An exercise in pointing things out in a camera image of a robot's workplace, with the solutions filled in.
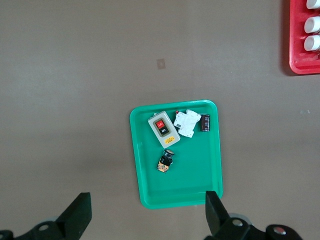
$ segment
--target green tray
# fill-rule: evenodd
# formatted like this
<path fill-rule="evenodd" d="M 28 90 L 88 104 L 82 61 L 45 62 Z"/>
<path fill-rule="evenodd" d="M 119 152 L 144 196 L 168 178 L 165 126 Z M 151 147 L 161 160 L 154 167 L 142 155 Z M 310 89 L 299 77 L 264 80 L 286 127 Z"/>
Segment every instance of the green tray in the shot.
<path fill-rule="evenodd" d="M 157 170 L 163 147 L 148 124 L 154 113 L 166 111 L 172 121 L 176 110 L 187 109 L 210 115 L 210 131 L 200 131 L 198 122 L 192 138 L 181 140 L 172 150 L 173 164 L 167 173 Z M 223 194 L 217 106 L 210 100 L 195 100 L 139 106 L 130 114 L 133 151 L 140 200 L 148 209 L 162 209 L 205 203 L 206 191 Z"/>

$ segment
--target black button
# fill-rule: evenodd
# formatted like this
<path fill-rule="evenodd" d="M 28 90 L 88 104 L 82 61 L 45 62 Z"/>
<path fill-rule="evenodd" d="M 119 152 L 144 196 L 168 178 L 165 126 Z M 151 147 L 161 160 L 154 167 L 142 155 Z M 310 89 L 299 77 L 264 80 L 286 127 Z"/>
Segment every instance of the black button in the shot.
<path fill-rule="evenodd" d="M 166 135 L 169 132 L 169 130 L 166 126 L 160 128 L 159 131 L 162 136 Z"/>

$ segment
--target gray surface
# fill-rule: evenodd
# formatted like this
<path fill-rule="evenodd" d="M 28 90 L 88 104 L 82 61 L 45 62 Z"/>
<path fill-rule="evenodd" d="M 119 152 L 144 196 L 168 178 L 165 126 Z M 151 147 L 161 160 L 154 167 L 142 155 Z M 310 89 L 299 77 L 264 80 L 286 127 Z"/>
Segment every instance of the gray surface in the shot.
<path fill-rule="evenodd" d="M 83 240 L 203 239 L 203 205 L 141 205 L 129 114 L 211 99 L 226 209 L 318 239 L 320 80 L 288 75 L 288 2 L 2 1 L 0 229 L 90 191 Z"/>

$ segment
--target screw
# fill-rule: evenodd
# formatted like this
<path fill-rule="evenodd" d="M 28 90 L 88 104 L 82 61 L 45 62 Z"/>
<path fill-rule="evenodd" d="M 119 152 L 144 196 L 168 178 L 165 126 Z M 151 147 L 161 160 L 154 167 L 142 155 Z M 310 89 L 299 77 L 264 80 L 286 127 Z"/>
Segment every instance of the screw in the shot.
<path fill-rule="evenodd" d="M 41 227 L 38 228 L 39 231 L 44 231 L 47 230 L 49 228 L 48 224 L 42 225 Z"/>
<path fill-rule="evenodd" d="M 244 224 L 242 223 L 242 221 L 240 221 L 239 219 L 235 219 L 232 221 L 233 225 L 237 226 L 237 227 L 242 227 Z"/>
<path fill-rule="evenodd" d="M 280 235 L 286 235 L 287 232 L 282 228 L 282 227 L 279 227 L 279 226 L 276 226 L 273 228 L 273 231 L 277 234 L 280 234 Z"/>

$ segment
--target red rack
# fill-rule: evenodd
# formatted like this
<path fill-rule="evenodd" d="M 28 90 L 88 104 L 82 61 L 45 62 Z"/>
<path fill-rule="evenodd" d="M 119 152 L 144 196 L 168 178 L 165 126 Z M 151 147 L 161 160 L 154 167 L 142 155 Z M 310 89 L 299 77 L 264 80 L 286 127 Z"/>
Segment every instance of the red rack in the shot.
<path fill-rule="evenodd" d="M 290 1 L 289 64 L 296 74 L 320 74 L 320 51 L 306 51 L 305 22 L 310 17 L 320 16 L 320 9 L 308 9 L 306 0 Z"/>

